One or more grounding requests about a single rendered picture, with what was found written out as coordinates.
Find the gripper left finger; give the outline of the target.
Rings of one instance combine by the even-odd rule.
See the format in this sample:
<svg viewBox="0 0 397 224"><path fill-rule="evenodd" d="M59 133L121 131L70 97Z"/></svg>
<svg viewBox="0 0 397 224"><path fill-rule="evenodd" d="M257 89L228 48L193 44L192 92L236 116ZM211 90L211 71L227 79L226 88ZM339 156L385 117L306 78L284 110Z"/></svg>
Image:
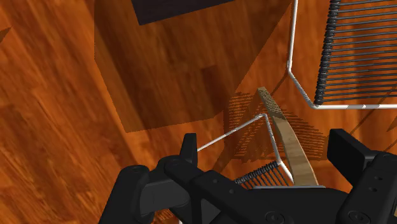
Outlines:
<svg viewBox="0 0 397 224"><path fill-rule="evenodd" d="M188 192L164 173L165 163L174 158L197 165L195 133L185 134L179 155L161 158L152 171L144 165L123 168L98 224L151 224L155 212L163 209L169 209L178 224L194 224Z"/></svg>

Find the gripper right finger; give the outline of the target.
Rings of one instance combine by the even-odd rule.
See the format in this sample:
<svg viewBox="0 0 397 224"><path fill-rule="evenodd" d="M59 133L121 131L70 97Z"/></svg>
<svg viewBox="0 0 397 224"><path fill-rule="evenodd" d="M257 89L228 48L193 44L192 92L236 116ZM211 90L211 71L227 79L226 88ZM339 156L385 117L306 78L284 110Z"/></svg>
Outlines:
<svg viewBox="0 0 397 224"><path fill-rule="evenodd" d="M327 158L352 185L335 224L397 224L397 155L331 129Z"/></svg>

